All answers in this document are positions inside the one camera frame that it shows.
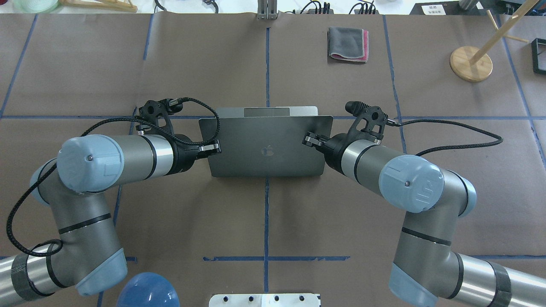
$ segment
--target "folded cloth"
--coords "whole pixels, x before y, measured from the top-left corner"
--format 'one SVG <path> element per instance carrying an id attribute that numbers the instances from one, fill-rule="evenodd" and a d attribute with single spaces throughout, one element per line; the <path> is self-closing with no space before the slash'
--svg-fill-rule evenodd
<path id="1" fill-rule="evenodd" d="M 368 31 L 329 27 L 328 55 L 336 60 L 366 63 L 368 61 Z"/>

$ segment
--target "metal bracket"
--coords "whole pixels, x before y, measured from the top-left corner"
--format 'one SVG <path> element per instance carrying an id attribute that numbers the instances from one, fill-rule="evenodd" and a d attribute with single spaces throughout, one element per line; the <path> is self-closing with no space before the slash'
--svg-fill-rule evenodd
<path id="1" fill-rule="evenodd" d="M 320 307 L 321 295 L 313 293 L 217 294 L 209 307 Z"/>
<path id="2" fill-rule="evenodd" d="M 277 0 L 258 0 L 258 19 L 277 19 Z"/>

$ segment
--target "wooden base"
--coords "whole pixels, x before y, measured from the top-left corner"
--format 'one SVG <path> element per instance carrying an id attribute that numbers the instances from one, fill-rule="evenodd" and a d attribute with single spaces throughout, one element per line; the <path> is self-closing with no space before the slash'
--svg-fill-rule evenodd
<path id="1" fill-rule="evenodd" d="M 489 77 L 493 71 L 493 62 L 487 54 L 479 59 L 476 64 L 470 65 L 470 59 L 478 50 L 473 46 L 464 46 L 453 51 L 449 58 L 449 64 L 457 76 L 471 82 L 480 82 Z"/>

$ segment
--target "blue dome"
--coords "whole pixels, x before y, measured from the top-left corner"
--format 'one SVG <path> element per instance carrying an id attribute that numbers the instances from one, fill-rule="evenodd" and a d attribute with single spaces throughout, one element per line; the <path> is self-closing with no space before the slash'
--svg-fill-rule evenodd
<path id="1" fill-rule="evenodd" d="M 117 307 L 180 307 L 171 283 L 156 273 L 140 273 L 123 287 Z"/>

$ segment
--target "laptop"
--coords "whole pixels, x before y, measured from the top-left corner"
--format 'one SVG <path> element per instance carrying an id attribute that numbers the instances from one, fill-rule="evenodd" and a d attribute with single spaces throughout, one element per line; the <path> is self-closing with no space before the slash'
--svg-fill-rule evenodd
<path id="1" fill-rule="evenodd" d="M 218 108 L 217 112 L 222 153 L 207 159 L 213 177 L 324 172 L 324 155 L 301 143 L 308 131 L 330 135 L 333 118 L 319 116 L 316 107 Z M 199 127 L 203 139 L 208 139 L 216 130 L 216 119 L 200 119 Z"/>

